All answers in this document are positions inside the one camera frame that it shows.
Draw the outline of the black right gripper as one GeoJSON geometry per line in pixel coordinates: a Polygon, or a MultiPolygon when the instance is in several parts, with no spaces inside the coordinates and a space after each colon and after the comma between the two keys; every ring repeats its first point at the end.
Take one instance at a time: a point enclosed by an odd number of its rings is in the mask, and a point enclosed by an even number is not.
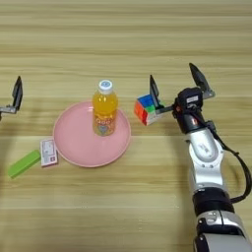
{"type": "Polygon", "coordinates": [[[172,112],[183,134],[189,134],[201,129],[209,128],[215,131],[216,127],[212,120],[206,121],[202,115],[204,97],[212,97],[211,90],[204,74],[193,63],[189,64],[192,77],[201,92],[180,92],[170,106],[164,106],[158,99],[158,86],[153,76],[150,76],[150,95],[156,108],[156,114],[172,112]]]}

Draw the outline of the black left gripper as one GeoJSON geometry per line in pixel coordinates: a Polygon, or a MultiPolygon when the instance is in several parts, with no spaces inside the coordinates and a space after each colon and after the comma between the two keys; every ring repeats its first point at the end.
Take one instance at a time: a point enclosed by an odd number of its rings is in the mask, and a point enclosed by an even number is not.
{"type": "Polygon", "coordinates": [[[16,114],[20,109],[23,99],[23,83],[21,77],[18,77],[16,84],[14,85],[13,93],[13,106],[0,107],[0,120],[3,113],[16,114]]]}

